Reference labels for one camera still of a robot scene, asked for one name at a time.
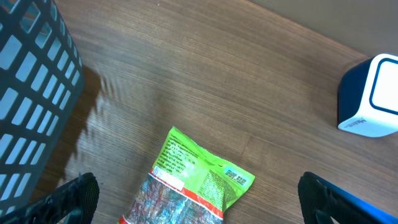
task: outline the barcode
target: barcode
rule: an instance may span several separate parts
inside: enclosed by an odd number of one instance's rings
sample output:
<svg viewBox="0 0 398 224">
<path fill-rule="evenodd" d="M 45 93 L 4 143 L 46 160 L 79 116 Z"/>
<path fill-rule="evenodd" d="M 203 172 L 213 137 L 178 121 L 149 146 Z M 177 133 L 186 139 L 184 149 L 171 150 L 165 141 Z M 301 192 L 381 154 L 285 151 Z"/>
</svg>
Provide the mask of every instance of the barcode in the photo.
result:
<svg viewBox="0 0 398 224">
<path fill-rule="evenodd" d="M 227 170 L 225 174 L 228 177 L 234 179 L 240 185 L 244 185 L 244 183 L 246 183 L 246 179 L 244 177 L 241 177 L 240 175 L 238 175 L 237 173 L 235 173 L 231 170 Z"/>
</svg>

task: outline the plastic basket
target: plastic basket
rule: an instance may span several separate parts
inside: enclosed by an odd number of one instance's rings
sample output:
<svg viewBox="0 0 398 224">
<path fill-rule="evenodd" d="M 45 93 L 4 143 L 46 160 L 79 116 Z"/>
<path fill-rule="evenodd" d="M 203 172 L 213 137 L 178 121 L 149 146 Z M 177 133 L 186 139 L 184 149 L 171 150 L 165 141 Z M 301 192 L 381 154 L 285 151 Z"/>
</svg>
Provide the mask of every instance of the plastic basket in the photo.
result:
<svg viewBox="0 0 398 224">
<path fill-rule="evenodd" d="M 0 0 L 0 216 L 27 204 L 84 86 L 51 0 Z"/>
</svg>

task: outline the plastic bag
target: plastic bag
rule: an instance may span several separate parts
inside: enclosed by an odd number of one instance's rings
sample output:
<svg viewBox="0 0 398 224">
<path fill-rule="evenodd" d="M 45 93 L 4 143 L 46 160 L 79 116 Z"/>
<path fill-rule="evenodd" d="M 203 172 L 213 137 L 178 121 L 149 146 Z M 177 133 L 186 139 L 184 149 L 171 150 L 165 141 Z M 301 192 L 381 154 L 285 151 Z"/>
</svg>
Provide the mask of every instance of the plastic bag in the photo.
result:
<svg viewBox="0 0 398 224">
<path fill-rule="evenodd" d="M 222 223 L 254 176 L 172 128 L 119 224 Z"/>
</svg>

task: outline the wooden table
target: wooden table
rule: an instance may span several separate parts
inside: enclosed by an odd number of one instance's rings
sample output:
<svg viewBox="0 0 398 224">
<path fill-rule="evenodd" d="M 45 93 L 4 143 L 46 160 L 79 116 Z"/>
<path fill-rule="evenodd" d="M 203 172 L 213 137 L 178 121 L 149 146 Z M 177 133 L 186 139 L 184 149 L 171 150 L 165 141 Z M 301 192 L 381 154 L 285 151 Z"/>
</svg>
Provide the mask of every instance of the wooden table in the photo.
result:
<svg viewBox="0 0 398 224">
<path fill-rule="evenodd" d="M 312 171 L 398 216 L 398 139 L 337 130 L 341 77 L 367 56 L 246 0 L 59 0 L 86 87 L 33 199 L 97 176 L 116 223 L 172 126 L 256 176 L 225 223 L 302 223 Z"/>
</svg>

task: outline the food packet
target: food packet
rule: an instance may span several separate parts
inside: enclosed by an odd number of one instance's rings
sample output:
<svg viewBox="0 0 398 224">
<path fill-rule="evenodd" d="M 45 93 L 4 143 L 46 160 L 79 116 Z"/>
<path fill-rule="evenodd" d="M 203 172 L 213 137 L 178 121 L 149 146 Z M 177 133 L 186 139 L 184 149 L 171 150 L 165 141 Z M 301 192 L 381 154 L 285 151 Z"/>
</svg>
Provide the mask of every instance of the food packet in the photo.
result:
<svg viewBox="0 0 398 224">
<path fill-rule="evenodd" d="M 118 224 L 222 223 L 254 176 L 172 128 L 131 208 Z"/>
</svg>

